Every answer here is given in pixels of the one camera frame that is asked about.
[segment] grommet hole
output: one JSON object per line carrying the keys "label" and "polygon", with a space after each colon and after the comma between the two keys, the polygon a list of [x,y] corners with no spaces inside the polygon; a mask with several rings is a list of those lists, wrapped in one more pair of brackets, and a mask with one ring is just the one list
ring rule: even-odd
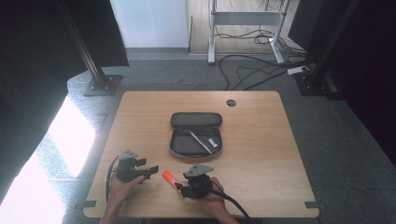
{"label": "grommet hole", "polygon": [[234,106],[236,106],[236,101],[235,100],[228,100],[226,102],[226,104],[227,104],[227,106],[234,107]]}

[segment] open pencil case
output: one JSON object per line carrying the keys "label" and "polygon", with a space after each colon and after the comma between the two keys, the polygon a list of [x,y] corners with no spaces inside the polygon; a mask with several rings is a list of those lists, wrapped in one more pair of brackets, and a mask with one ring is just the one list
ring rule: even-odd
{"label": "open pencil case", "polygon": [[172,115],[174,128],[170,154],[177,157],[202,158],[222,151],[219,126],[222,117],[211,112],[179,112]]}

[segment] hand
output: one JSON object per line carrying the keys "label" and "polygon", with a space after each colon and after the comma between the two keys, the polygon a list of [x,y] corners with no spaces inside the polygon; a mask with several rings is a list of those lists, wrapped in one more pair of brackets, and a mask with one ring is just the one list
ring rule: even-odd
{"label": "hand", "polygon": [[[224,191],[224,187],[220,184],[217,178],[210,177],[210,180],[213,181],[213,190],[216,191]],[[203,206],[204,209],[214,215],[216,211],[225,210],[225,202],[224,199],[220,196],[209,193],[204,198],[198,200]]]}
{"label": "hand", "polygon": [[128,198],[131,189],[134,186],[142,183],[144,180],[145,177],[141,175],[129,183],[124,183],[121,180],[119,180],[116,177],[116,175],[113,173],[113,175],[110,178],[110,196],[108,199],[108,203],[122,204]]}
{"label": "hand", "polygon": [[129,191],[142,183],[145,180],[144,176],[139,176],[129,183],[120,181],[114,173],[110,178],[110,195],[107,202],[105,213],[100,221],[101,224],[115,224],[117,223],[117,217],[122,208],[122,204],[125,199],[128,198]]}
{"label": "hand", "polygon": [[[216,191],[224,191],[224,187],[220,184],[217,178],[210,177],[213,184],[213,190]],[[225,207],[224,199],[220,196],[209,193],[204,198],[198,200],[203,206],[204,209],[214,216],[221,224],[237,224],[233,216],[227,211]]]}

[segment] wooden table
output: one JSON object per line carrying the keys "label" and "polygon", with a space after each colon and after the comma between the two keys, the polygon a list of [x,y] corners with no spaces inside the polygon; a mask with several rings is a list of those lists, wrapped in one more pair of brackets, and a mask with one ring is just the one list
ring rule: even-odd
{"label": "wooden table", "polygon": [[[235,106],[227,101],[234,100]],[[217,112],[224,151],[212,159],[179,159],[169,154],[175,112]],[[200,204],[185,199],[163,179],[170,171],[184,180],[194,163],[214,167],[225,192],[251,217],[316,217],[317,208],[303,162],[279,94],[275,91],[128,91],[120,102],[87,201],[87,217],[101,217],[106,207],[105,179],[112,160],[126,149],[147,158],[138,169],[160,165],[160,172],[131,192],[123,217],[208,217]],[[230,213],[242,213],[226,202]]]}

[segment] black cable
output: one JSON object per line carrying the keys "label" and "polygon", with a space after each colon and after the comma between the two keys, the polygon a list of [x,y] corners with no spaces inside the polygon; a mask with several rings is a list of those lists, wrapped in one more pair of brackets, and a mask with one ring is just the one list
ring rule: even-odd
{"label": "black cable", "polygon": [[233,9],[233,11],[236,11],[235,8],[233,7],[233,3],[231,2],[231,0],[230,0],[230,6]]}
{"label": "black cable", "polygon": [[241,206],[241,204],[239,204],[235,199],[233,199],[233,198],[232,198],[231,196],[229,196],[228,194],[224,193],[224,191],[222,191],[221,188],[219,188],[219,186],[218,186],[213,180],[212,180],[212,183],[214,183],[214,184],[218,187],[218,189],[219,189],[220,191],[217,191],[217,190],[214,190],[214,189],[207,189],[207,188],[204,188],[204,187],[201,187],[201,188],[204,189],[204,190],[206,190],[206,191],[208,191],[208,192],[210,192],[210,193],[216,194],[216,195],[220,196],[221,198],[223,198],[223,199],[225,199],[225,200],[230,201],[231,203],[233,203],[233,205],[235,205],[235,206],[239,209],[239,211],[242,212],[242,214],[245,216],[245,218],[246,218],[250,223],[252,223],[250,216],[249,216],[248,213],[245,211],[245,209]]}
{"label": "black cable", "polygon": [[259,8],[260,8],[263,4],[264,4],[264,0],[262,0],[262,3],[257,7],[256,11],[258,11]]}
{"label": "black cable", "polygon": [[258,86],[258,85],[262,84],[263,82],[268,81],[268,80],[271,79],[271,78],[278,77],[278,76],[280,76],[280,75],[282,75],[282,74],[285,74],[286,72],[287,72],[287,70],[285,70],[285,71],[283,71],[283,72],[281,72],[281,73],[279,73],[279,74],[273,75],[273,76],[271,76],[271,77],[268,77],[268,78],[266,78],[266,79],[263,80],[263,81],[260,81],[260,82],[254,84],[254,85],[251,85],[251,86],[245,88],[244,91],[247,91],[247,90],[249,90],[249,89],[251,89],[251,88],[253,88],[253,87],[255,87],[255,86]]}
{"label": "black cable", "polygon": [[[262,30],[262,29],[261,29],[261,26],[259,26],[259,29],[258,29],[258,30],[251,31],[251,32],[248,32],[248,33],[243,34],[243,35],[220,34],[219,31],[218,31],[217,26],[215,27],[215,29],[216,29],[216,33],[217,33],[216,35],[219,36],[219,37],[221,37],[221,38],[226,38],[226,39],[228,39],[228,38],[234,38],[234,39],[254,39],[254,43],[259,44],[259,45],[268,45],[268,44],[271,44],[269,38],[273,38],[273,37],[274,37],[274,33],[270,32],[270,31]],[[251,35],[251,34],[257,33],[257,32],[259,32],[258,35],[255,35],[255,36],[247,36],[247,35]],[[261,41],[261,38],[265,38],[266,41],[265,41],[265,42],[262,42],[262,41]],[[287,52],[287,53],[293,53],[293,54],[297,54],[297,55],[301,55],[301,56],[305,56],[305,55],[306,55],[305,50],[290,47],[290,46],[286,43],[286,41],[285,41],[281,36],[280,36],[279,39],[278,39],[278,43],[279,43],[280,47],[281,47],[285,52]]]}
{"label": "black cable", "polygon": [[235,206],[239,209],[239,211],[241,211],[242,214],[244,214],[245,218],[246,218],[247,220],[249,220],[249,222],[251,223],[251,218],[250,218],[250,216],[248,215],[248,213],[247,213],[247,212],[245,211],[245,209],[241,206],[241,204],[239,204],[239,203],[238,203],[235,199],[233,199],[231,196],[229,196],[229,195],[227,195],[227,194],[225,194],[225,193],[219,192],[219,191],[217,191],[217,190],[213,190],[213,189],[210,189],[209,192],[211,192],[211,193],[213,193],[213,194],[216,194],[216,195],[220,196],[221,198],[223,198],[223,199],[225,199],[225,200],[230,201],[231,203],[233,203],[233,205],[235,205]]}
{"label": "black cable", "polygon": [[270,0],[267,0],[267,5],[265,6],[265,11],[267,11],[269,5],[270,5]]}
{"label": "black cable", "polygon": [[110,179],[111,179],[111,173],[113,172],[113,166],[114,166],[114,162],[116,162],[116,160],[119,158],[119,156],[117,156],[113,162],[111,162],[110,167],[108,167],[108,171],[107,171],[107,177],[106,177],[106,202],[108,202],[108,197],[110,195]]}
{"label": "black cable", "polygon": [[282,7],[283,7],[283,3],[285,2],[285,0],[282,0],[281,2],[280,2],[280,4],[279,4],[279,6],[277,6],[277,7],[272,7],[272,6],[270,6],[269,5],[269,1],[267,1],[267,6],[266,6],[266,8],[265,8],[265,11],[267,10],[267,8],[268,7],[270,7],[271,9],[278,9],[279,8],[279,11],[282,9]]}
{"label": "black cable", "polygon": [[[233,90],[234,90],[237,86],[239,86],[239,85],[241,85],[243,88],[245,88],[244,85],[243,85],[243,81],[244,81],[246,78],[250,77],[251,75],[255,74],[256,72],[259,72],[259,71],[260,71],[260,72],[263,72],[263,73],[265,73],[265,74],[271,74],[271,73],[273,73],[275,70],[279,69],[279,68],[276,68],[276,69],[272,70],[271,72],[266,72],[266,71],[262,70],[264,67],[267,67],[267,66],[271,66],[271,65],[265,64],[265,65],[261,66],[260,68],[247,68],[247,67],[245,67],[245,66],[240,66],[240,67],[238,67],[238,68],[236,69],[236,74],[237,74],[238,77],[239,77],[239,82],[236,83],[236,85],[231,89],[231,91],[233,91]],[[239,69],[240,69],[240,68],[254,69],[254,71],[248,73],[247,75],[245,75],[245,77],[241,78],[241,76],[240,76],[240,74],[239,74]]]}
{"label": "black cable", "polygon": [[[230,58],[230,57],[244,57],[244,58],[249,58],[249,59],[253,59],[253,60],[256,60],[256,61],[260,61],[260,62],[263,62],[263,63],[270,64],[270,65],[275,66],[275,67],[277,67],[277,68],[292,68],[292,67],[298,67],[298,66],[307,65],[307,64],[313,62],[313,58],[312,58],[312,57],[307,57],[307,58],[305,58],[304,60],[302,60],[302,61],[300,61],[300,62],[297,62],[297,63],[278,64],[278,63],[270,63],[270,62],[267,62],[267,61],[265,61],[265,60],[262,60],[262,59],[259,59],[259,58],[255,58],[255,57],[252,57],[252,56],[248,56],[248,55],[238,55],[238,54],[235,54],[235,55],[227,55],[227,56],[224,56],[223,58],[221,58],[220,61],[219,61],[219,69],[220,69],[220,72],[223,74],[224,78],[226,79],[226,83],[227,83],[227,84],[226,84],[226,88],[225,88],[226,91],[228,90],[228,88],[229,88],[229,86],[230,86],[230,80],[227,78],[226,74],[224,73],[224,70],[223,70],[223,68],[222,68],[222,63],[225,61],[225,59]],[[284,71],[284,72],[282,72],[282,73],[280,73],[280,74],[277,74],[277,75],[275,75],[275,76],[268,77],[267,79],[265,79],[265,80],[263,80],[263,81],[261,81],[261,82],[259,82],[259,83],[256,83],[256,84],[254,84],[254,85],[252,85],[252,86],[250,86],[250,87],[245,88],[244,91],[246,91],[246,90],[248,90],[248,89],[251,89],[251,88],[253,88],[253,87],[255,87],[255,86],[259,85],[259,84],[262,84],[264,81],[267,81],[268,79],[271,79],[271,78],[273,78],[273,77],[277,77],[277,76],[279,76],[279,75],[281,75],[281,74],[283,74],[283,73],[285,73],[285,72],[286,72],[286,71]]]}

